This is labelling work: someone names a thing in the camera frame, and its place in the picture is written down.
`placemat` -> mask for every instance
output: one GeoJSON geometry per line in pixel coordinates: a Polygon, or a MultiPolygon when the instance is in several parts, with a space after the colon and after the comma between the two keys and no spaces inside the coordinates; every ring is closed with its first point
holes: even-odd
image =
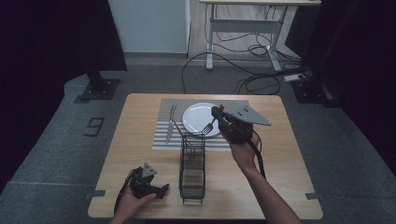
{"type": "MultiPolygon", "coordinates": [[[[154,134],[152,143],[152,149],[159,150],[181,150],[181,136],[175,127],[172,133],[172,137],[168,144],[165,143],[166,135],[168,132],[169,115],[171,112],[172,105],[176,105],[177,108],[174,114],[174,121],[177,127],[186,133],[187,130],[183,125],[183,114],[184,111],[191,105],[197,103],[211,103],[213,105],[224,105],[225,112],[234,111],[236,108],[248,104],[245,100],[186,100],[186,99],[162,99],[160,105],[160,112],[157,119],[157,126],[154,134]]],[[[221,136],[216,134],[212,137],[205,139],[205,149],[209,151],[230,151],[230,146],[221,136]]]]}

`human hand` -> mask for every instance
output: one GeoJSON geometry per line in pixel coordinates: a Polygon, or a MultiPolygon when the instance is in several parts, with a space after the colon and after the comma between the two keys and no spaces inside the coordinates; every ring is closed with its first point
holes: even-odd
{"type": "MultiPolygon", "coordinates": [[[[228,144],[230,144],[231,152],[233,153],[233,159],[236,161],[236,164],[238,164],[243,173],[250,169],[257,170],[256,164],[254,162],[254,157],[256,154],[248,143],[233,144],[230,143],[230,140],[227,139],[223,133],[221,133],[221,135],[228,142],[228,144]]],[[[257,146],[260,143],[260,137],[256,133],[253,133],[251,141],[257,146]]]]}
{"type": "Polygon", "coordinates": [[[117,208],[114,217],[111,219],[111,224],[124,223],[129,218],[133,217],[136,212],[146,203],[155,199],[157,195],[155,193],[149,194],[141,199],[137,199],[131,188],[125,188],[120,199],[119,206],[117,208]]]}

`white wall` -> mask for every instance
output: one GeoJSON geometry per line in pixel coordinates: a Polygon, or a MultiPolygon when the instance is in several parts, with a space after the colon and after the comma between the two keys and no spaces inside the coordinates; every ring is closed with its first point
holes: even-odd
{"type": "Polygon", "coordinates": [[[187,53],[190,0],[108,0],[124,52],[187,53]]]}

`metal frame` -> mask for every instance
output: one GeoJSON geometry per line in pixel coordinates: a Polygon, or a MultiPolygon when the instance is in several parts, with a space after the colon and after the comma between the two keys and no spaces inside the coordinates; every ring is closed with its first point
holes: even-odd
{"type": "Polygon", "coordinates": [[[266,33],[274,34],[271,45],[266,46],[271,63],[276,71],[282,70],[278,56],[275,52],[276,43],[282,30],[288,6],[283,6],[282,13],[278,21],[249,21],[249,20],[216,20],[214,18],[215,5],[211,5],[209,18],[209,43],[207,44],[206,69],[213,69],[213,33],[266,33]]]}
{"type": "Polygon", "coordinates": [[[205,197],[205,136],[196,133],[182,135],[178,187],[185,200],[205,197]]]}

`dish rack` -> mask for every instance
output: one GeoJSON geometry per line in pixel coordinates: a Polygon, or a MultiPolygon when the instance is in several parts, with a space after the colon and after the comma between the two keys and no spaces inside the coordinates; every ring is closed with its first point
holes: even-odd
{"type": "Polygon", "coordinates": [[[205,136],[201,133],[182,133],[178,188],[183,203],[205,197],[205,136]]]}

